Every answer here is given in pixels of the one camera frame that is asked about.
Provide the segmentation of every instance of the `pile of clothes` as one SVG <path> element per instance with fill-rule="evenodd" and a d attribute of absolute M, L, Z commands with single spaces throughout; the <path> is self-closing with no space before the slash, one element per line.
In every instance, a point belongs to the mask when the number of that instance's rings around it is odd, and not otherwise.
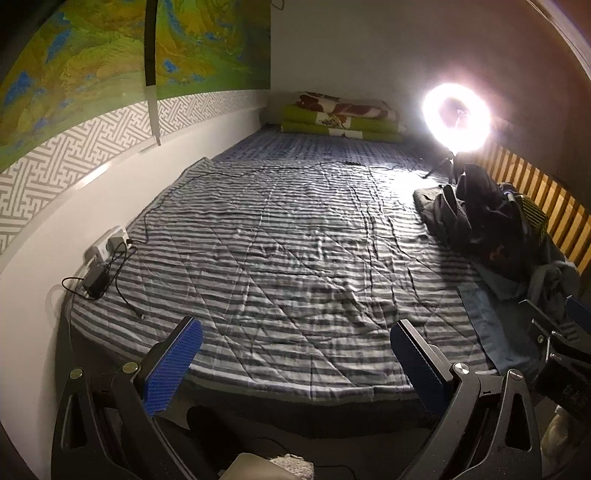
<path fill-rule="evenodd" d="M 573 340 L 564 302 L 580 285 L 575 265 L 547 234 L 543 212 L 472 164 L 455 189 L 419 189 L 413 198 L 429 231 L 480 273 L 480 281 L 462 283 L 458 291 L 488 357 L 500 373 L 518 368 L 531 379 L 540 355 L 527 332 L 531 309 L 520 302 L 529 300 Z"/>
<path fill-rule="evenodd" d="M 342 100 L 321 93 L 302 93 L 295 105 L 283 109 L 281 131 L 398 142 L 405 127 L 385 102 Z"/>

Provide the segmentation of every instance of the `green and yellow painting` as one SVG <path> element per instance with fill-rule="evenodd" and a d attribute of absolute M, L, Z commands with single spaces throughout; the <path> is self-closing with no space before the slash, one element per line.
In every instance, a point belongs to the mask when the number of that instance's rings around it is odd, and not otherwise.
<path fill-rule="evenodd" d="M 160 0 L 158 98 L 268 89 L 270 25 L 269 0 Z"/>
<path fill-rule="evenodd" d="M 68 0 L 0 86 L 0 172 L 45 140 L 145 99 L 146 0 Z"/>

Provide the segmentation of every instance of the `striped bed sheet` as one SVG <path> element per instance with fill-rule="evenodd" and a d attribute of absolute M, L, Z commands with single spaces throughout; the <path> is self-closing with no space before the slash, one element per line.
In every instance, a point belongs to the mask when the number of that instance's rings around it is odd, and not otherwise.
<path fill-rule="evenodd" d="M 72 325 L 125 358 L 191 315 L 187 378 L 306 403 L 415 398 L 389 345 L 408 319 L 452 361 L 493 372 L 457 292 L 477 280 L 440 245 L 412 193 L 437 184 L 400 145 L 265 128 L 189 167 L 128 227 L 119 287 L 76 299 Z"/>

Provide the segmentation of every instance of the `silver bolt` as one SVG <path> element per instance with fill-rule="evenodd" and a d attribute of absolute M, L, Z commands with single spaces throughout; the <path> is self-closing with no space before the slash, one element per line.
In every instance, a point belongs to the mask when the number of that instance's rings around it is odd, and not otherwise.
<path fill-rule="evenodd" d="M 72 370 L 70 372 L 70 378 L 72 380 L 78 380 L 81 376 L 82 376 L 82 369 L 81 368 L 75 368 L 74 370 Z"/>
<path fill-rule="evenodd" d="M 123 366 L 123 372 L 126 374 L 132 374 L 134 372 L 137 372 L 139 366 L 137 363 L 135 362 L 127 362 L 124 366 Z"/>
<path fill-rule="evenodd" d="M 456 371 L 458 375 L 467 375 L 470 373 L 470 367 L 466 364 L 455 364 L 453 369 Z"/>
<path fill-rule="evenodd" d="M 523 380 L 523 375 L 521 375 L 517 370 L 509 370 L 509 376 L 513 379 L 513 380 Z"/>

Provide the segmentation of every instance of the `wooden slat headboard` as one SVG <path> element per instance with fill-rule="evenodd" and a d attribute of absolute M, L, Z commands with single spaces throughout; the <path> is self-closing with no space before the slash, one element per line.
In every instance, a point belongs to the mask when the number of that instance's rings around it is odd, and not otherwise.
<path fill-rule="evenodd" d="M 591 268 L 591 219 L 589 212 L 556 181 L 494 142 L 488 142 L 469 161 L 486 168 L 497 182 L 512 183 L 550 219 L 548 233 L 562 253 L 577 265 L 584 283 Z"/>

